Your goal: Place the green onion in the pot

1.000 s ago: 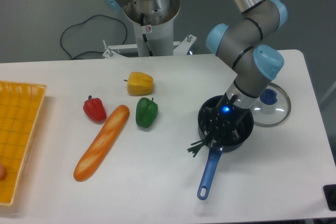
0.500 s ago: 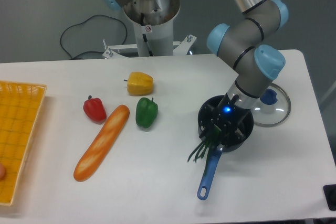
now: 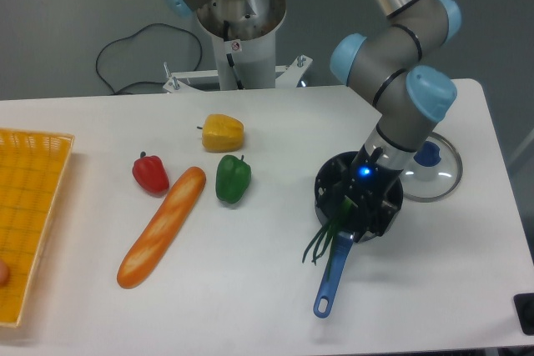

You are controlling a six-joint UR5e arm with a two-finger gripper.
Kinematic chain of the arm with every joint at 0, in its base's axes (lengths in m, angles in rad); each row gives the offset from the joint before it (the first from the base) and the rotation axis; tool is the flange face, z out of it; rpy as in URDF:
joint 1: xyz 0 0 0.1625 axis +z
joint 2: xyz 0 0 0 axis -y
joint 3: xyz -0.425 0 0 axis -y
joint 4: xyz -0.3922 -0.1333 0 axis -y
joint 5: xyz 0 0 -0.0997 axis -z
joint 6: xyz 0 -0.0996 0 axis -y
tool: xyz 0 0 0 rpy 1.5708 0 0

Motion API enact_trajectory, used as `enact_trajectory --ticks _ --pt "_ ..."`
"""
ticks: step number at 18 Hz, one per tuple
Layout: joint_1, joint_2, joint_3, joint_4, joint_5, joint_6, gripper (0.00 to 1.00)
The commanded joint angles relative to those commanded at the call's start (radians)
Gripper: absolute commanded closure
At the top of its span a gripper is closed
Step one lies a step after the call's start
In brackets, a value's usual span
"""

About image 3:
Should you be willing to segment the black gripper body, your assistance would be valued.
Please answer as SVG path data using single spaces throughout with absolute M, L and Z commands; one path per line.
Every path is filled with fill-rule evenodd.
M 358 152 L 340 153 L 331 158 L 342 159 L 347 165 L 347 182 L 341 203 L 347 197 L 356 205 L 350 215 L 347 232 L 355 233 L 358 238 L 367 234 L 375 236 L 369 231 L 370 212 L 380 200 L 385 198 L 396 204 L 397 213 L 401 210 L 404 198 L 399 179 L 401 172 L 379 165 L 379 158 L 384 154 L 382 147 L 370 153 L 361 148 Z M 324 225 L 341 203 L 332 208 L 318 208 L 315 205 L 320 223 Z

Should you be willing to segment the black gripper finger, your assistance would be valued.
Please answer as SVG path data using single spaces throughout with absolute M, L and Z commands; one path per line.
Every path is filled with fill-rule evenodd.
M 315 177 L 315 205 L 318 208 L 337 207 L 344 196 L 347 165 L 342 159 L 330 159 Z
M 375 236 L 383 236 L 397 215 L 397 205 L 387 199 L 380 200 L 370 212 L 369 231 Z

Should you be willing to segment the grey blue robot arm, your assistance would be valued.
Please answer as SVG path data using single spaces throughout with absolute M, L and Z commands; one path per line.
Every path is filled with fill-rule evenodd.
M 275 53 L 261 50 L 285 18 L 285 0 L 165 0 L 195 15 L 211 35 L 223 90 L 271 88 Z M 330 70 L 380 112 L 356 155 L 320 170 L 316 210 L 324 228 L 358 241 L 381 236 L 401 209 L 400 175 L 456 99 L 456 86 L 421 59 L 461 26 L 453 0 L 377 0 L 389 21 L 380 35 L 352 34 L 335 48 Z

